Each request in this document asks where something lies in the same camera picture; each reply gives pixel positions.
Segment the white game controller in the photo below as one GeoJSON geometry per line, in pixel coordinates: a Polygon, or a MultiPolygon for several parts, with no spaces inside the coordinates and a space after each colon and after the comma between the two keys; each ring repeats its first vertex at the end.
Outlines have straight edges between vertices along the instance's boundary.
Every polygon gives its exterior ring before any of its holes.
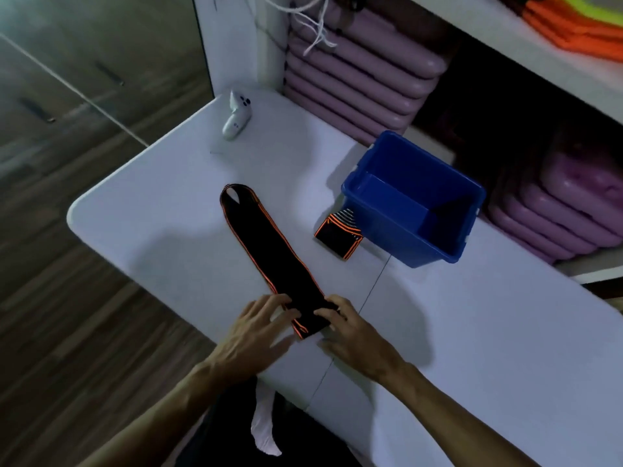
{"type": "Polygon", "coordinates": [[[232,114],[223,126],[223,138],[234,139],[251,119],[251,101],[244,95],[232,90],[229,97],[229,107],[232,114]]]}

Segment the black pants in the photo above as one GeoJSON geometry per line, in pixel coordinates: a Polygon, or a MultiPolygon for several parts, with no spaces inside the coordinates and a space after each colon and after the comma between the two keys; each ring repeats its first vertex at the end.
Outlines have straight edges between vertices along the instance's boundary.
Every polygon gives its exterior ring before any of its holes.
{"type": "Polygon", "coordinates": [[[253,377],[217,399],[177,457],[176,467],[326,464],[361,467],[343,441],[278,393],[272,409],[272,434],[282,455],[271,456],[257,449],[250,431],[256,384],[253,377]]]}

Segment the white table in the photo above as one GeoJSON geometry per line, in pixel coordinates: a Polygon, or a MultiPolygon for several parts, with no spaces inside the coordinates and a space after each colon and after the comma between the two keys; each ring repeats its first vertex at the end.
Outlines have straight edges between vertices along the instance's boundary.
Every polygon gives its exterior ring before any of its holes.
{"type": "MultiPolygon", "coordinates": [[[[227,183],[247,184],[321,289],[350,298],[483,421],[543,466],[620,467],[619,314],[480,220],[455,265],[409,269],[369,242],[341,262],[313,233],[362,147],[275,92],[245,93],[254,115],[237,140],[220,139],[219,97],[80,197],[70,227],[218,341],[267,293],[218,201],[227,183]]],[[[379,466],[448,465],[397,400],[332,364],[316,339],[263,379],[379,466]]]]}

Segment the blue plastic bin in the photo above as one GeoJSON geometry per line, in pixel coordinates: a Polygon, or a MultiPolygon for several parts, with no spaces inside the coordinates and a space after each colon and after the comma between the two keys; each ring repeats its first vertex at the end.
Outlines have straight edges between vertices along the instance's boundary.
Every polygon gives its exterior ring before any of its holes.
{"type": "Polygon", "coordinates": [[[485,190],[396,133],[385,131],[342,184],[362,234],[409,267],[455,263],[485,190]]]}

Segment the finger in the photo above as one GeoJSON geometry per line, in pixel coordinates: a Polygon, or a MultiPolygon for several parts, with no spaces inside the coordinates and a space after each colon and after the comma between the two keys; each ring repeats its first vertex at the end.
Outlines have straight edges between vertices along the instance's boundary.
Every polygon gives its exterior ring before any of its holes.
{"type": "Polygon", "coordinates": [[[284,337],[281,341],[276,343],[273,347],[270,348],[270,353],[272,355],[272,361],[275,362],[282,355],[288,352],[290,346],[297,341],[298,337],[294,334],[291,334],[288,337],[284,337]]]}
{"type": "Polygon", "coordinates": [[[269,298],[270,298],[270,295],[262,295],[260,298],[255,300],[255,303],[253,304],[253,306],[251,307],[251,309],[249,310],[247,314],[250,317],[253,317],[256,314],[258,314],[260,310],[263,308],[263,306],[266,304],[266,302],[269,300],[269,298]]]}
{"type": "Polygon", "coordinates": [[[275,313],[275,310],[288,303],[291,303],[292,299],[287,296],[285,293],[280,293],[278,295],[271,295],[266,302],[264,302],[264,306],[257,314],[258,318],[263,320],[266,324],[270,322],[270,317],[275,313]]]}
{"type": "Polygon", "coordinates": [[[341,345],[337,341],[332,341],[331,339],[323,339],[318,343],[320,348],[330,355],[335,355],[342,361],[347,361],[347,352],[343,345],[341,345]]]}
{"type": "Polygon", "coordinates": [[[316,316],[322,316],[325,320],[331,323],[334,330],[337,332],[344,332],[348,328],[348,323],[342,318],[337,311],[329,308],[318,308],[313,312],[316,316]]]}
{"type": "Polygon", "coordinates": [[[352,317],[357,316],[357,312],[354,310],[353,304],[350,300],[347,300],[343,296],[329,295],[325,299],[331,303],[335,303],[339,308],[339,312],[342,313],[346,319],[351,319],[352,317]]]}
{"type": "Polygon", "coordinates": [[[266,328],[266,333],[268,337],[275,339],[283,330],[285,330],[292,323],[293,319],[301,317],[301,312],[298,309],[292,308],[287,311],[284,311],[279,316],[275,318],[275,321],[272,321],[268,327],[266,328]]]}
{"type": "Polygon", "coordinates": [[[244,316],[245,314],[247,314],[249,311],[251,311],[251,308],[253,308],[253,305],[255,304],[255,300],[253,301],[249,301],[247,303],[247,305],[244,307],[244,309],[242,310],[242,313],[240,313],[240,317],[244,316]]]}

